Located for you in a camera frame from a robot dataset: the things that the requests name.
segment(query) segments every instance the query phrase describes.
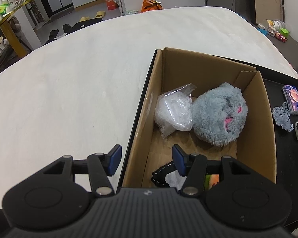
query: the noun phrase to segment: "bubble wrap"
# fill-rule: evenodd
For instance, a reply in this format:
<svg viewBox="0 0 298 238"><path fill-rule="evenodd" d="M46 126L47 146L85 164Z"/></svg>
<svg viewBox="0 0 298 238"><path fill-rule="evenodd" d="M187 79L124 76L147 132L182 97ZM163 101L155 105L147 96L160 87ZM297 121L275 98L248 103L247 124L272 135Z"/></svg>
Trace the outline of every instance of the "bubble wrap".
<svg viewBox="0 0 298 238"><path fill-rule="evenodd" d="M154 120L159 125L163 138L175 130L190 131L192 129L191 105L191 90L189 94L183 90L177 90L159 96Z"/></svg>

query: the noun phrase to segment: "slipper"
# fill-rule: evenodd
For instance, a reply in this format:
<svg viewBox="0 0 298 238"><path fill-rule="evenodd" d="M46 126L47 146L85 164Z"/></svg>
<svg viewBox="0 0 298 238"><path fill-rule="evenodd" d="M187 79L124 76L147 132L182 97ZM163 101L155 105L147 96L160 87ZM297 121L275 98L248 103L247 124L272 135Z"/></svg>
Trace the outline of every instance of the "slipper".
<svg viewBox="0 0 298 238"><path fill-rule="evenodd" d="M79 22L82 22L82 21L85 21L85 20L90 20L91 19L91 17L82 17L80 20L79 20Z"/></svg>
<svg viewBox="0 0 298 238"><path fill-rule="evenodd" d="M103 18L105 16L106 12L105 11L101 11L101 12L97 12L95 19L97 18Z"/></svg>

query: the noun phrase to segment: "toy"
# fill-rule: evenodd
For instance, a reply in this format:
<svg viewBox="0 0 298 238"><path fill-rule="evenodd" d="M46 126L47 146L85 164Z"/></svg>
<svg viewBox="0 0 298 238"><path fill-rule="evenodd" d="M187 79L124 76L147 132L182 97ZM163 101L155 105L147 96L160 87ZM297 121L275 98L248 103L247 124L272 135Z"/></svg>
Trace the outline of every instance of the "toy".
<svg viewBox="0 0 298 238"><path fill-rule="evenodd" d="M287 102L283 102L281 107L274 107L272 114L277 126L281 126L288 132L291 132L294 129L294 126L289 119L290 113L287 108Z"/></svg>
<svg viewBox="0 0 298 238"><path fill-rule="evenodd" d="M268 34L271 35L272 37L274 37L277 33L277 30L275 30L275 28L273 28L272 26L269 26L267 31L268 31Z"/></svg>
<svg viewBox="0 0 298 238"><path fill-rule="evenodd" d="M223 83L199 96L192 105L193 130L200 140L225 146L240 135L247 105L239 88Z"/></svg>
<svg viewBox="0 0 298 238"><path fill-rule="evenodd" d="M285 38L282 34L280 34L279 32L277 32L276 34L275 34L275 37L278 39L278 40L280 40L280 41L282 41L282 42L286 42L287 41L287 38Z"/></svg>
<svg viewBox="0 0 298 238"><path fill-rule="evenodd" d="M281 28L280 29L280 34L282 34L285 38L288 38L288 35L289 35L289 31L285 28Z"/></svg>

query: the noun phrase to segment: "white mattress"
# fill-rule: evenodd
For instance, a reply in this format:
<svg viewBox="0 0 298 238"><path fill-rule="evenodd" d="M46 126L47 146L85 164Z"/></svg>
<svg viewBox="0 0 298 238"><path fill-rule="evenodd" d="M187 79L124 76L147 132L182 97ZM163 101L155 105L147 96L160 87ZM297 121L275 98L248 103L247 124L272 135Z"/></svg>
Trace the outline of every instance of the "white mattress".
<svg viewBox="0 0 298 238"><path fill-rule="evenodd" d="M164 47L298 78L262 33L224 8L149 11L81 29L0 74L0 207L9 188L62 155L86 159L115 144L125 154L154 51ZM122 162L110 178L114 187ZM77 180L88 188L88 179Z"/></svg>

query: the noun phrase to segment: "box flap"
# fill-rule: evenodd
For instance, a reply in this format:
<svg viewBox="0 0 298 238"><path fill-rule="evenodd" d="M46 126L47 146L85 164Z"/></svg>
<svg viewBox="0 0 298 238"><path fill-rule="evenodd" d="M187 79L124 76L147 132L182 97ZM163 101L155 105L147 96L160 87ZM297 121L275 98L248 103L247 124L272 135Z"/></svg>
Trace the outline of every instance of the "box flap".
<svg viewBox="0 0 298 238"><path fill-rule="evenodd" d="M161 94L161 78L162 52L158 50L130 151L123 187L141 187L153 133L154 110Z"/></svg>
<svg viewBox="0 0 298 238"><path fill-rule="evenodd" d="M237 139L239 161L276 182L276 145L273 117L261 73L243 92L248 106L244 129Z"/></svg>
<svg viewBox="0 0 298 238"><path fill-rule="evenodd" d="M193 83L197 87L192 92L194 97L198 97L224 82L233 85L241 71L256 70L255 67L214 55L174 48L163 49L162 55L164 65L162 91L167 92L188 83Z"/></svg>
<svg viewBox="0 0 298 238"><path fill-rule="evenodd" d="M243 92L248 84L252 81L256 71L241 71L235 80L233 86L238 87Z"/></svg>

